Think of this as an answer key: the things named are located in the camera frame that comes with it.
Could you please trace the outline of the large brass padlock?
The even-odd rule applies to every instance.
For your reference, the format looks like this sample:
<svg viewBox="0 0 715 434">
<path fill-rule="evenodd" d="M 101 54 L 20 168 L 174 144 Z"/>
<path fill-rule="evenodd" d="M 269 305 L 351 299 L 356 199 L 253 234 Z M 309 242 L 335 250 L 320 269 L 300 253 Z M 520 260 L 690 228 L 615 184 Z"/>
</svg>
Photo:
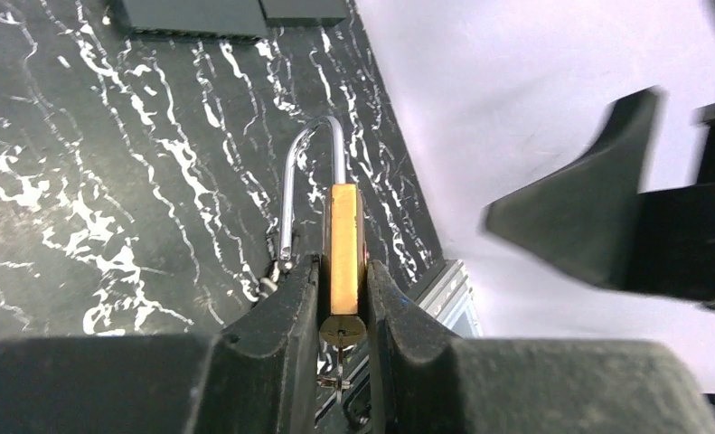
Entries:
<svg viewBox="0 0 715 434">
<path fill-rule="evenodd" d="M 290 269 L 293 261 L 294 183 L 297 156 L 304 142 L 320 127 L 331 132 L 333 184 L 324 217 L 324 248 L 321 263 L 327 302 L 319 326 L 321 338 L 339 349 L 358 344 L 367 326 L 360 316 L 365 286 L 367 248 L 364 235 L 362 194 L 347 181 L 343 127 L 333 116 L 310 120 L 294 138 L 287 152 L 279 219 L 278 261 Z"/>
</svg>

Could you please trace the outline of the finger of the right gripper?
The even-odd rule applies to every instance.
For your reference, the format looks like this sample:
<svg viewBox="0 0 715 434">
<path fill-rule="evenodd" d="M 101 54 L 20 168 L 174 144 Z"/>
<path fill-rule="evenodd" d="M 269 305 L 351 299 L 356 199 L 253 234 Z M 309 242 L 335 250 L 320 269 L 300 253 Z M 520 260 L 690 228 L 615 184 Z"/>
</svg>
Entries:
<svg viewBox="0 0 715 434">
<path fill-rule="evenodd" d="M 715 183 L 639 188 L 660 97 L 614 102 L 576 160 L 489 204 L 485 230 L 593 286 L 715 301 Z"/>
</svg>

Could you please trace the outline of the small silver key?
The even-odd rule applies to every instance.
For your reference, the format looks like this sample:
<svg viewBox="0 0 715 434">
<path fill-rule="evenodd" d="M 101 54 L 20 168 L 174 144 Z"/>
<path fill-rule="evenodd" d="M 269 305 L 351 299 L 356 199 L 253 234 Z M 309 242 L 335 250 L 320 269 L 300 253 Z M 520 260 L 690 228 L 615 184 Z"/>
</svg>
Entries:
<svg viewBox="0 0 715 434">
<path fill-rule="evenodd" d="M 320 343 L 317 356 L 316 383 L 321 388 L 331 389 L 338 403 L 342 402 L 343 392 L 350 387 L 350 382 L 343 373 L 346 355 L 352 351 L 353 345 L 335 346 L 325 342 Z"/>
</svg>

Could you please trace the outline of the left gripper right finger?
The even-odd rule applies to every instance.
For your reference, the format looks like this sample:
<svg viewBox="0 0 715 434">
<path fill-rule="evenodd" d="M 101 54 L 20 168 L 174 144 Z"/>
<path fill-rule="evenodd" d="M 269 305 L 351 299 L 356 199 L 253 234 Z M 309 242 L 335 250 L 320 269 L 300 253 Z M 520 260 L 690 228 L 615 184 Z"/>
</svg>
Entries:
<svg viewBox="0 0 715 434">
<path fill-rule="evenodd" d="M 465 339 L 367 268 L 376 433 L 715 433 L 686 365 L 656 342 Z"/>
</svg>

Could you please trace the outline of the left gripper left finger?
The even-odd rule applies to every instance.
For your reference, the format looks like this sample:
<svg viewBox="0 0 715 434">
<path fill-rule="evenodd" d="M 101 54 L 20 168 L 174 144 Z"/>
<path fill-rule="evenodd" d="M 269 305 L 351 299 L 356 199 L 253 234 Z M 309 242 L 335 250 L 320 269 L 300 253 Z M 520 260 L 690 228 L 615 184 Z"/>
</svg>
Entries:
<svg viewBox="0 0 715 434">
<path fill-rule="evenodd" d="M 0 341 L 0 433 L 311 433 L 319 259 L 214 335 Z"/>
</svg>

